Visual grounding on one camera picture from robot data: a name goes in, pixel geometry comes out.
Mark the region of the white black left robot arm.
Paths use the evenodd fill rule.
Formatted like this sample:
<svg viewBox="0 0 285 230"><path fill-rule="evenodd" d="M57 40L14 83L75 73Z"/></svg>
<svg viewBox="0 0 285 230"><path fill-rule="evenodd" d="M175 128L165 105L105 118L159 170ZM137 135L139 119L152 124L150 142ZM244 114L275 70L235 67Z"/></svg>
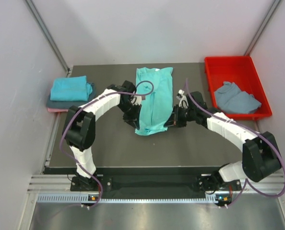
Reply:
<svg viewBox="0 0 285 230"><path fill-rule="evenodd" d="M95 140L96 121L111 108L117 106L123 112L123 120L135 129L140 128L140 96L134 96L137 87L130 81L121 86L110 85L90 103L68 110L64 124L64 139L69 145L77 165L72 178L71 191L93 191L99 188L92 144Z"/></svg>

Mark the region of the turquoise t-shirt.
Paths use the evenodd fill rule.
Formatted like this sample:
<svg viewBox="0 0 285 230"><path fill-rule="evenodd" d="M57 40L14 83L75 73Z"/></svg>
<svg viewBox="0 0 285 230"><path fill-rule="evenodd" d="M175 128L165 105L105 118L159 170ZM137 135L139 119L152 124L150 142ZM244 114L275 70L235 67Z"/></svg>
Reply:
<svg viewBox="0 0 285 230"><path fill-rule="evenodd" d="M138 94L147 94L142 101L139 116L139 136L149 136L167 131L164 126L173 112L173 68L140 68L136 70Z"/></svg>

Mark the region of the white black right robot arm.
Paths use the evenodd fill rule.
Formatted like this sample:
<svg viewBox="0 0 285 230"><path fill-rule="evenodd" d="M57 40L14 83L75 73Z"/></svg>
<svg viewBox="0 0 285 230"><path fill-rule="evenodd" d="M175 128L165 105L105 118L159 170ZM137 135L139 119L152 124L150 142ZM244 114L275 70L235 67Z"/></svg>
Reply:
<svg viewBox="0 0 285 230"><path fill-rule="evenodd" d="M228 118L217 108L208 108L200 92L177 93L179 103L165 123L165 127L185 127L195 122L221 135L242 153L242 160L221 166L210 179L217 189L223 190L231 181L250 179L259 182L282 168L279 150L273 134L250 131Z"/></svg>

